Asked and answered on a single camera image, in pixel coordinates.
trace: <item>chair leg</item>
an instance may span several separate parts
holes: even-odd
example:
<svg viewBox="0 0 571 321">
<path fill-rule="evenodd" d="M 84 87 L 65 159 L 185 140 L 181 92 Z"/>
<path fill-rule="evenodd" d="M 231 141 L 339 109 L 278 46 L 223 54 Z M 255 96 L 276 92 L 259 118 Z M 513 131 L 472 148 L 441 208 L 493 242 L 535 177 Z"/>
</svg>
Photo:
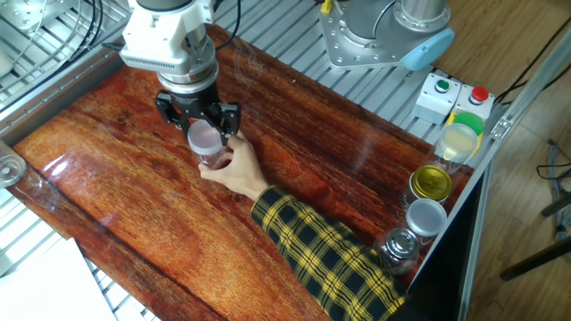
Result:
<svg viewBox="0 0 571 321">
<path fill-rule="evenodd" d="M 508 267 L 501 272 L 500 277 L 504 281 L 509 281 L 514 277 L 523 275 L 525 272 L 531 271 L 553 259 L 571 252 L 571 236 L 562 242 L 557 242 L 543 251 L 539 251 L 531 257 Z"/>
<path fill-rule="evenodd" d="M 563 210 L 569 204 L 571 204 L 571 193 L 565 194 L 565 196 L 546 206 L 545 209 L 542 210 L 542 214 L 546 218 L 550 217 L 558 211 Z"/>
</svg>

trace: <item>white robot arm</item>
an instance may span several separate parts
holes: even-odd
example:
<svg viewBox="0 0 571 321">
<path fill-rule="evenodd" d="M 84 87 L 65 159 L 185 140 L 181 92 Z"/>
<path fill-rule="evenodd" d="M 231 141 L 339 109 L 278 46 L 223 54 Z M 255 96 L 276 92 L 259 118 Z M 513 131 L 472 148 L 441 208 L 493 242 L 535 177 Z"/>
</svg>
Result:
<svg viewBox="0 0 571 321">
<path fill-rule="evenodd" d="M 216 88 L 216 49 L 206 35 L 212 23 L 211 0 L 128 0 L 131 18 L 123 31 L 122 60 L 157 72 L 168 89 L 155 99 L 163 119 L 186 136 L 189 119 L 205 119 L 222 142 L 240 126 L 240 106 L 221 103 Z"/>
</svg>

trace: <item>wooden floor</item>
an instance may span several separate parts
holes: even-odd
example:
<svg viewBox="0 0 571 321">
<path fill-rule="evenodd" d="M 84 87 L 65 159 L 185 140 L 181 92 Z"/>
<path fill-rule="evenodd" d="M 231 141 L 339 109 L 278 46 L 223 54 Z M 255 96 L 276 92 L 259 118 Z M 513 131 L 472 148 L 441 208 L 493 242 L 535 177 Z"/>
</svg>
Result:
<svg viewBox="0 0 571 321">
<path fill-rule="evenodd" d="M 497 95 L 571 15 L 568 0 L 449 0 L 449 6 L 457 37 L 436 66 Z M 499 277 L 555 242 L 555 218 L 540 214 L 551 203 L 550 182 L 536 175 L 535 166 L 547 162 L 549 138 L 571 151 L 569 88 L 571 74 L 543 92 L 493 163 L 470 321 L 571 320 L 571 259 L 557 259 L 508 283 Z"/>
<path fill-rule="evenodd" d="M 436 66 L 496 95 L 516 80 L 571 15 L 569 0 L 448 0 L 448 4 L 456 39 Z"/>
<path fill-rule="evenodd" d="M 547 162 L 549 138 L 571 152 L 569 88 L 571 74 L 544 91 L 493 162 L 468 320 L 571 320 L 571 259 L 507 283 L 499 277 L 555 242 L 555 218 L 540 214 L 551 203 L 550 182 L 537 176 L 535 166 Z"/>
</svg>

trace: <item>wooden table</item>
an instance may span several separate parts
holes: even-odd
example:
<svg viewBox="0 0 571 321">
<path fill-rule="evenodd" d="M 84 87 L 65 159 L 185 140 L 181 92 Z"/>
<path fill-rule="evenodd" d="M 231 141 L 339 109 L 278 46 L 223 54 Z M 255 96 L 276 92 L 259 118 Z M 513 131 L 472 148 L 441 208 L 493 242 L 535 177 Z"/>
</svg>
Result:
<svg viewBox="0 0 571 321">
<path fill-rule="evenodd" d="M 220 97 L 243 105 L 270 183 L 366 245 L 399 225 L 429 145 L 242 41 L 218 61 Z M 153 106 L 160 88 L 152 72 L 116 72 L 15 147 L 29 166 L 10 191 L 163 320 L 327 320 L 250 218 L 252 202 L 200 179 Z M 470 174 L 457 175 L 447 208 Z"/>
</svg>

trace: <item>yellow and black plaid shirt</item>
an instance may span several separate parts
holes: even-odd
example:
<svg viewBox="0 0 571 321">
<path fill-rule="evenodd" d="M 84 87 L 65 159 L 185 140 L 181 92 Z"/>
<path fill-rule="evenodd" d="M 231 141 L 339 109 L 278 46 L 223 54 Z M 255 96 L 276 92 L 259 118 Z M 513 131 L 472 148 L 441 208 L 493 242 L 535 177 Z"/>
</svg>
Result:
<svg viewBox="0 0 571 321">
<path fill-rule="evenodd" d="M 252 217 L 332 320 L 424 320 L 378 266 L 375 251 L 344 224 L 275 186 L 254 204 Z"/>
</svg>

